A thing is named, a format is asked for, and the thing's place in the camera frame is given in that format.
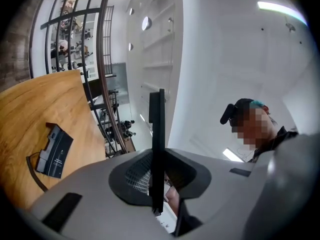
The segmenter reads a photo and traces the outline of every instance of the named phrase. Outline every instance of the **wooden tabletop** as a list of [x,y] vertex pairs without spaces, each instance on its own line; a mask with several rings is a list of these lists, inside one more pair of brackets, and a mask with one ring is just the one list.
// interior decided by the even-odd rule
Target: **wooden tabletop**
[[[105,140],[89,108],[79,70],[44,75],[1,92],[0,183],[20,208],[28,209],[43,194],[30,175],[26,157],[46,147],[50,131],[46,122],[58,124],[73,138],[62,179],[105,159]],[[36,174],[48,189],[61,180]]]

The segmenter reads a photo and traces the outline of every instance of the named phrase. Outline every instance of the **wooden desk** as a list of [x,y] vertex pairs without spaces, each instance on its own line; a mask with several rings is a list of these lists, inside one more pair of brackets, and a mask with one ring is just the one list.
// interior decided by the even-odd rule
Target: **wooden desk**
[[[105,159],[105,140],[90,111],[79,70],[44,75],[1,92],[0,183],[20,208],[29,208],[43,194],[30,175],[26,156],[45,148],[50,131],[46,122],[58,124],[73,138],[62,179]],[[36,174],[47,188],[60,181]]]

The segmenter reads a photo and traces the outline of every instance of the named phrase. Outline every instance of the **baseball cap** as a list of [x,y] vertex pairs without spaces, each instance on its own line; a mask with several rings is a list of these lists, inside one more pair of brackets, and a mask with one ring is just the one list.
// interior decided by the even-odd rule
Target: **baseball cap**
[[228,121],[230,122],[230,125],[232,127],[237,126],[237,118],[239,115],[243,114],[244,110],[249,109],[249,108],[261,108],[265,104],[259,100],[254,100],[251,98],[241,98],[239,99],[234,105],[229,104],[221,119],[220,123],[222,125],[225,125]]

